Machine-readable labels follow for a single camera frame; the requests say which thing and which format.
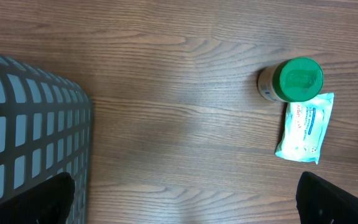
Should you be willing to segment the teal wet wipes pack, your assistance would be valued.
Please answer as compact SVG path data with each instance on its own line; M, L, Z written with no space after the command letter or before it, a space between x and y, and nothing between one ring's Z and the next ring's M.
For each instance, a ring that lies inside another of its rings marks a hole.
M275 155L296 162L318 163L333 110L334 93L287 104L282 140Z

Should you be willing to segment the green lid jar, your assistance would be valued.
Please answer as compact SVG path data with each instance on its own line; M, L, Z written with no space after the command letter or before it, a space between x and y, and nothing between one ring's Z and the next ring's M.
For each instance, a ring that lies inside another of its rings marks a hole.
M267 100L303 102L318 95L324 74L318 62L297 57L266 67L259 75L257 87Z

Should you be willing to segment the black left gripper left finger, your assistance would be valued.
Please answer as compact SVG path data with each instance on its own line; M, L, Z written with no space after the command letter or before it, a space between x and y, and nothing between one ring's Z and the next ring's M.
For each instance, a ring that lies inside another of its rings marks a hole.
M75 195L75 181L67 172L0 204L0 224L64 224Z

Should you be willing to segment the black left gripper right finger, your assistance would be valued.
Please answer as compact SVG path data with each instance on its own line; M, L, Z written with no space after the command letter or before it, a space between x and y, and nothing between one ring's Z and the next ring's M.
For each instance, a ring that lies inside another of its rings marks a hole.
M312 172L300 177L296 207L301 224L358 224L358 198Z

